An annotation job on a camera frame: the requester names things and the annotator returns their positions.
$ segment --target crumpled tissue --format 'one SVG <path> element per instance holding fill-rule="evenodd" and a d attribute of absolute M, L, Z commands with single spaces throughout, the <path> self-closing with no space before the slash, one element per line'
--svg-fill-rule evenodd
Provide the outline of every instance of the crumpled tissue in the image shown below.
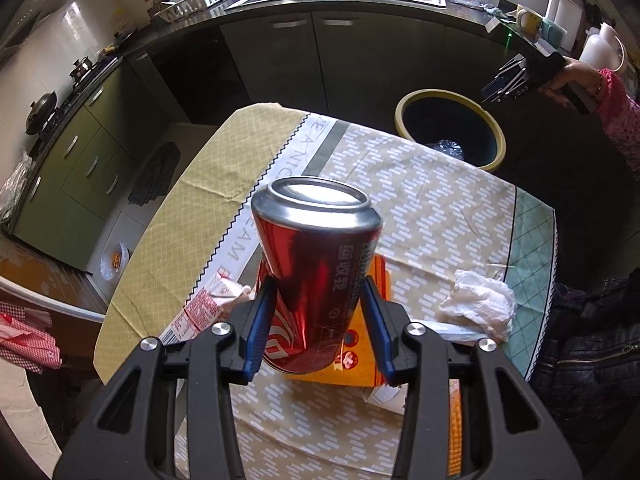
<path fill-rule="evenodd" d="M 507 341 L 511 319 L 516 311 L 513 291 L 504 283 L 485 278 L 471 270 L 456 270 L 456 285 L 439 306 L 449 319 L 464 318 L 479 326 L 489 336 Z"/>

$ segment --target hand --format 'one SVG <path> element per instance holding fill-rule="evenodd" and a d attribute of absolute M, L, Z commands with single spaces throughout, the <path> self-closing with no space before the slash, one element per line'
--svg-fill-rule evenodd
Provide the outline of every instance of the hand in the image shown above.
<path fill-rule="evenodd" d="M 604 85 L 600 84 L 602 76 L 599 70 L 570 57 L 565 57 L 565 59 L 567 60 L 567 65 L 558 72 L 555 78 L 543 87 L 540 87 L 540 91 L 562 106 L 567 107 L 569 105 L 569 99 L 560 92 L 560 89 L 567 83 L 575 81 L 593 96 L 597 102 L 601 102 L 603 89 L 601 89 L 600 92 L 598 92 L 598 89 L 601 88 L 601 86 L 604 87 Z"/>

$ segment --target yellow mug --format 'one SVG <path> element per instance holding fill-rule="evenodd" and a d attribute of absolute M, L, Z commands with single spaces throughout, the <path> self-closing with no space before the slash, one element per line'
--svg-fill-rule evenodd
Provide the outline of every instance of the yellow mug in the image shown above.
<path fill-rule="evenodd" d="M 542 20 L 542 16 L 535 10 L 518 5 L 518 10 L 516 10 L 516 23 L 530 36 L 535 36 L 540 28 L 542 28 Z"/>

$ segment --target soda can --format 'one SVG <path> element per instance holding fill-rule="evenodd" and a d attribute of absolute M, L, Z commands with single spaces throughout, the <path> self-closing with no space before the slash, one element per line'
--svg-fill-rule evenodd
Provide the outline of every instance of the soda can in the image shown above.
<path fill-rule="evenodd" d="M 292 374 L 321 370 L 341 348 L 382 218 L 359 189 L 312 176 L 274 180 L 251 208 L 279 293 L 265 360 Z"/>

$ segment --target jacket zipper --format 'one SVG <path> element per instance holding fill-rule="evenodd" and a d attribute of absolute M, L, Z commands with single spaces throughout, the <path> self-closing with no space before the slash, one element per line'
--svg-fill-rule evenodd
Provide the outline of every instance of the jacket zipper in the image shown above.
<path fill-rule="evenodd" d="M 592 363 L 601 363 L 603 361 L 607 361 L 609 359 L 614 359 L 616 357 L 622 357 L 623 355 L 631 354 L 631 352 L 635 352 L 640 350 L 640 344 L 635 345 L 626 345 L 622 350 L 615 352 L 613 354 L 609 354 L 604 357 L 594 357 L 591 359 L 560 359 L 556 361 L 555 365 L 549 363 L 540 363 L 543 366 L 548 368 L 555 368 L 558 365 L 569 365 L 569 364 L 592 364 Z"/>

